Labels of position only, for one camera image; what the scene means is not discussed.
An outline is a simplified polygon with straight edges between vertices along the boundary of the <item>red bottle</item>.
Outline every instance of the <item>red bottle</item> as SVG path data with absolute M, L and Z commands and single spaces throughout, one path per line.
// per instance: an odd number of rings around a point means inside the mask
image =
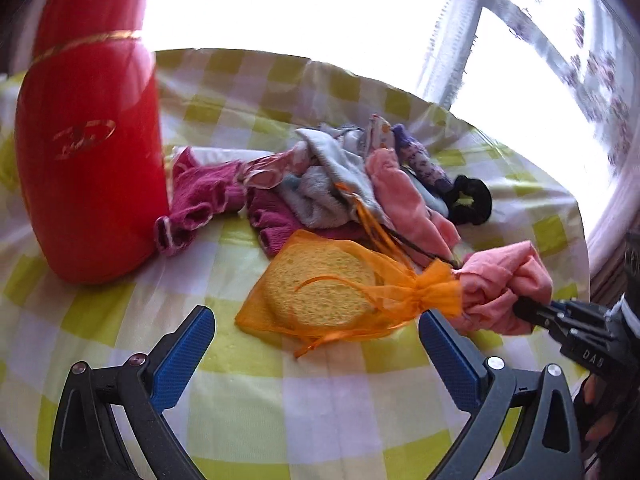
M 18 96 L 22 194 L 51 269 L 101 283 L 154 252 L 168 213 L 146 0 L 49 0 Z

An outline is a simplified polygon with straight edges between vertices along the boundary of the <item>pink cloth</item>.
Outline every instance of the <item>pink cloth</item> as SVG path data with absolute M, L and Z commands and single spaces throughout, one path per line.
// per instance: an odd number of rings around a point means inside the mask
M 394 150 L 380 148 L 365 163 L 378 203 L 396 231 L 423 251 L 452 259 L 450 248 L 460 241 L 456 227 L 424 203 L 409 176 L 400 169 Z M 406 248 L 414 262 L 426 266 L 430 259 Z
M 293 211 L 270 189 L 250 187 L 246 193 L 249 223 L 258 230 L 260 244 L 267 256 L 275 256 L 298 229 L 306 229 Z M 333 240 L 364 240 L 363 227 L 353 221 L 331 229 L 308 229 L 324 238 Z
M 186 148 L 174 162 L 174 197 L 169 216 L 161 216 L 154 226 L 156 246 L 171 256 L 188 247 L 195 231 L 213 215 L 237 212 L 244 206 L 244 189 L 236 182 L 240 161 L 218 166 L 201 166 Z
M 304 140 L 299 140 L 286 152 L 274 153 L 245 162 L 238 171 L 238 181 L 246 187 L 271 189 L 282 182 L 286 173 L 302 176 L 312 164 Z
M 463 313 L 449 321 L 461 333 L 530 334 L 532 325 L 514 315 L 513 304 L 519 296 L 551 302 L 551 277 L 529 241 L 470 254 L 454 274 L 462 285 Z

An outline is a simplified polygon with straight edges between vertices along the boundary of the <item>yellow-green check pattern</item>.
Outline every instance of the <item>yellow-green check pattern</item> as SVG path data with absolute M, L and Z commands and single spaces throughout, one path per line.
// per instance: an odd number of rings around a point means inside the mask
M 532 240 L 556 298 L 588 297 L 588 264 L 575 200 L 538 168 L 435 105 L 335 66 L 242 50 L 158 53 L 161 123 L 175 145 L 278 151 L 296 126 L 366 124 L 372 113 L 405 123 L 452 175 L 490 186 L 494 214 L 460 229 L 482 250 Z M 36 478 L 46 478 L 50 438 L 69 367 L 119 365 L 173 331 L 195 304 L 218 332 L 178 406 L 165 415 L 207 478 L 423 479 L 462 428 L 415 326 L 380 340 L 325 346 L 296 361 L 298 342 L 240 332 L 234 316 L 268 264 L 246 220 L 221 216 L 175 258 L 97 287 L 61 282 L 47 267 L 20 198 L 14 111 L 20 79 L 0 87 L 0 428 Z M 480 332 L 487 354 L 523 368 L 561 362 L 541 331 Z M 487 467 L 513 428 L 505 424 Z M 150 478 L 130 430 L 123 437 Z

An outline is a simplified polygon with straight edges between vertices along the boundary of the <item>finger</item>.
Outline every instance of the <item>finger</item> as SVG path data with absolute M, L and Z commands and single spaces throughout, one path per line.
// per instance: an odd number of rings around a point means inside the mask
M 593 404 L 593 401 L 596 400 L 596 386 L 598 383 L 598 377 L 595 375 L 590 375 L 586 381 L 584 381 L 584 386 L 582 388 L 582 394 L 584 396 L 585 404 Z
M 584 436 L 584 439 L 587 442 L 593 442 L 595 440 L 602 440 L 605 438 L 611 431 L 613 431 L 613 427 L 616 425 L 616 421 L 618 420 L 618 414 L 616 412 L 609 412 L 603 415 L 598 422 L 596 422 L 587 434 Z

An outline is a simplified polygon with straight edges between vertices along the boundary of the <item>blue rubber pad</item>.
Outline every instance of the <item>blue rubber pad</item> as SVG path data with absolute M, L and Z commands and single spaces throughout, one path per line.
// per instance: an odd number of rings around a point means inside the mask
M 158 413 L 174 407 L 213 339 L 215 318 L 204 309 L 189 325 L 154 374 L 151 404 Z
M 476 412 L 481 405 L 480 378 L 433 312 L 428 310 L 420 316 L 418 334 L 458 409 Z

